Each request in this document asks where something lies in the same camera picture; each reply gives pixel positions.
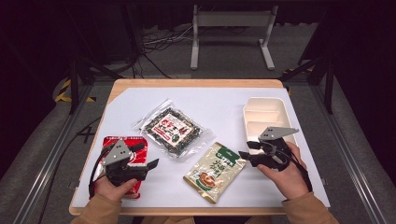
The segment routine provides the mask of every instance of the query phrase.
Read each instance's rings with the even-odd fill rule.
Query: white food container
[[[258,142],[258,137],[267,127],[291,128],[288,113],[283,101],[278,98],[252,97],[244,106],[247,141]],[[294,134],[283,137],[296,144]]]

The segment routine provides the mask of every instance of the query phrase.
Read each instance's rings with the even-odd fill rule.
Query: white tabletop
[[[93,165],[100,155],[103,139],[106,136],[139,136],[139,132],[134,130],[136,123],[166,99],[172,100],[177,109],[210,129],[216,135],[213,143],[219,142],[236,153],[239,150],[248,151],[243,107],[250,97],[276,98],[284,103],[290,126],[300,130],[294,134],[294,139],[308,167],[315,195],[325,206],[330,207],[317,167],[305,141],[304,130],[300,127],[285,89],[201,87],[129,88],[107,105],[96,141],[93,143],[70,207],[82,208],[89,201],[89,179]],[[249,162],[219,197],[216,204],[206,201],[183,180],[183,175],[204,153],[205,150],[200,150],[184,162],[173,161],[167,158],[160,146],[148,139],[147,161],[159,158],[160,162],[157,168],[148,172],[147,179],[142,183],[139,190],[141,198],[135,201],[123,200],[123,208],[132,208],[127,214],[133,215],[134,208],[135,211],[139,211],[140,215],[150,214],[150,209],[155,211],[161,208],[167,209],[166,211],[172,211],[172,208],[191,208],[192,211],[199,208],[254,208],[256,210],[279,208],[275,211],[282,211],[281,202],[285,198],[274,183],[252,167]]]

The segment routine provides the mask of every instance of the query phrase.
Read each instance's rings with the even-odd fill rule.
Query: plastic bag
[[[184,161],[215,139],[209,130],[189,118],[167,99],[148,113],[134,129],[160,146],[170,158]]]
[[[133,152],[131,154],[131,158],[127,165],[134,166],[137,164],[144,164],[146,162],[146,158],[147,158],[147,154],[148,154],[148,143],[147,143],[146,139],[143,138],[142,136],[107,136],[103,140],[103,148],[114,147],[114,145],[120,140],[124,141],[124,143],[127,147],[132,147],[132,146],[135,146],[135,145],[141,144],[141,143],[143,143],[145,145],[144,148],[142,148],[136,152]],[[97,165],[93,179],[96,180],[98,177],[100,178],[100,176],[104,175],[104,173],[106,172],[105,167],[103,165],[103,160],[107,156],[107,154],[105,154],[102,158],[100,158],[100,162]],[[139,199],[140,193],[138,191],[140,189],[141,184],[142,184],[142,181],[138,181],[130,190],[128,190],[128,192],[125,193],[125,195],[122,196],[122,198]]]
[[[213,144],[183,179],[202,197],[217,203],[220,195],[244,168],[246,161],[220,143]]]

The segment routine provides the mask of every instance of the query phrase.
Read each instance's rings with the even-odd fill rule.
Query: table
[[[81,80],[84,82],[84,84],[92,84],[93,83],[93,77],[92,75],[88,72],[87,65],[90,67],[94,67],[95,69],[99,70],[100,72],[106,74],[109,77],[113,77],[115,79],[120,78],[120,76],[102,65],[96,63],[93,59],[88,58],[87,56],[83,56],[81,54],[81,49],[78,46],[78,40],[75,36],[72,36],[75,31],[71,29],[73,27],[72,24],[70,24],[69,21],[67,21],[68,15],[64,13],[62,10],[62,5],[73,5],[73,4],[116,4],[120,5],[122,16],[124,18],[129,18],[131,17],[131,13],[128,13],[126,10],[127,5],[150,5],[150,4],[155,4],[155,5],[219,5],[219,6],[235,6],[235,5],[240,5],[243,4],[244,6],[296,6],[296,5],[302,5],[302,6],[329,6],[333,7],[336,5],[339,5],[340,3],[343,2],[353,2],[356,0],[348,0],[348,1],[341,1],[341,0],[247,0],[247,1],[241,1],[241,0],[170,0],[170,1],[159,1],[159,0],[116,0],[116,1],[109,1],[109,0],[52,0],[46,2],[44,4],[44,7],[46,8],[46,11],[49,13],[49,18],[52,18],[52,22],[54,22],[54,27],[62,27],[60,29],[57,29],[58,37],[60,39],[60,42],[63,43],[62,47],[64,48],[64,52],[68,55],[70,58],[70,78],[72,80],[75,80],[72,82],[71,87],[72,87],[72,98],[75,100],[72,101],[72,107],[70,110],[70,114],[73,114],[75,109],[78,106],[78,77],[81,78]],[[127,28],[127,33],[131,41],[135,40],[135,36],[131,32],[131,27],[132,24],[129,23],[128,21],[124,21],[126,24]],[[262,41],[260,40],[261,48],[262,48],[262,54],[264,56],[264,59],[266,60],[269,69],[272,69],[272,60],[270,58],[270,54],[268,51],[268,48],[266,46],[266,41],[268,38],[263,39]],[[197,64],[196,62],[196,55],[197,55],[197,44],[193,45],[192,48],[192,54],[191,54],[191,68],[194,69]],[[317,62],[314,61],[310,64],[306,64],[305,66],[312,66],[315,65]],[[301,71],[304,71],[304,69],[295,69],[292,74],[289,74],[287,77],[280,77],[282,80],[287,80],[290,77],[296,76],[301,73]]]
[[[277,6],[266,11],[200,11],[194,6],[192,27],[193,40],[191,52],[191,69],[198,68],[199,39],[198,28],[201,26],[262,26],[265,27],[265,36],[259,39],[262,56],[268,70],[275,70],[274,62],[268,50],[268,41],[274,26]]]
[[[88,182],[102,149],[104,136],[136,135],[134,123],[166,98],[176,108],[210,128],[215,141],[234,150],[246,147],[243,106],[249,97],[260,96],[283,101],[291,127],[300,131],[294,135],[308,166],[314,191],[326,206],[330,206],[318,170],[304,139],[286,89],[275,79],[119,79],[109,95],[92,148],[86,160],[69,211],[78,215],[88,202]],[[148,173],[139,190],[137,201],[123,200],[121,214],[129,216],[271,216],[284,215],[281,201],[284,197],[271,180],[248,163],[233,183],[211,204],[202,198],[182,176],[201,158],[205,150],[185,162],[166,158],[159,147],[148,139],[148,161],[160,158],[157,168]]]

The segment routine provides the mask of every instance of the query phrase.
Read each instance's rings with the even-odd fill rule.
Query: dark background
[[[353,15],[354,23],[346,26],[334,57],[334,74],[350,102],[366,138],[380,163],[396,183],[394,146],[396,145],[396,50],[392,29],[393,3],[366,1],[364,7],[340,11],[339,18]],[[217,9],[246,9],[217,7]],[[279,7],[276,25],[319,22],[324,6]],[[62,7],[64,21],[53,21],[48,8],[40,2],[0,3],[0,99],[1,143],[0,175],[18,154],[29,135],[55,106],[53,90],[68,76],[67,69],[74,53],[89,57],[99,64],[133,61],[139,49],[131,44],[117,5]],[[159,29],[191,22],[192,6],[136,6],[134,17],[139,28],[158,25]],[[343,20],[333,20],[322,27],[311,41],[306,59],[321,53],[332,38],[331,30]],[[68,44],[64,45],[67,35]]]

